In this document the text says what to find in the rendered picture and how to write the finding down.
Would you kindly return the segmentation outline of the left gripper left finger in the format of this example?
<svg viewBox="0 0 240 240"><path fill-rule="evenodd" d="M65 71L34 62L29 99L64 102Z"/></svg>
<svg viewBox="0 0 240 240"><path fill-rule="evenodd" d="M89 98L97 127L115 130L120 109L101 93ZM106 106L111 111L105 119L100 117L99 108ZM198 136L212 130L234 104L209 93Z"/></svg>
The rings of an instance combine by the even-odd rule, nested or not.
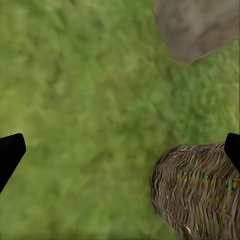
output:
<svg viewBox="0 0 240 240"><path fill-rule="evenodd" d="M22 133L0 138L0 193L26 152Z"/></svg>

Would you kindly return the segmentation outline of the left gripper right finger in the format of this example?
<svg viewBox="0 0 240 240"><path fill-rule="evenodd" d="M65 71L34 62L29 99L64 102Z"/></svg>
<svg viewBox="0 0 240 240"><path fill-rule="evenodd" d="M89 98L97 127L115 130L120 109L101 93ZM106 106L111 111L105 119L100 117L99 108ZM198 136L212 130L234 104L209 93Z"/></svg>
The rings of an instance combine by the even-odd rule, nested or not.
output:
<svg viewBox="0 0 240 240"><path fill-rule="evenodd" d="M240 173L240 135L228 133L224 151L230 159L230 162L236 167Z"/></svg>

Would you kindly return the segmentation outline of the wicker basket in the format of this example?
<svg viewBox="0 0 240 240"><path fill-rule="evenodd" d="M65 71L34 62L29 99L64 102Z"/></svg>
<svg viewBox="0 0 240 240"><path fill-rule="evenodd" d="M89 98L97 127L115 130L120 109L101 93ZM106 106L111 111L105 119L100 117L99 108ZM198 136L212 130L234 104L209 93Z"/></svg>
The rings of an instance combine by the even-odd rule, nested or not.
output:
<svg viewBox="0 0 240 240"><path fill-rule="evenodd" d="M225 141L172 146L152 168L149 194L157 218L183 240L240 240L240 173L224 145Z"/></svg>

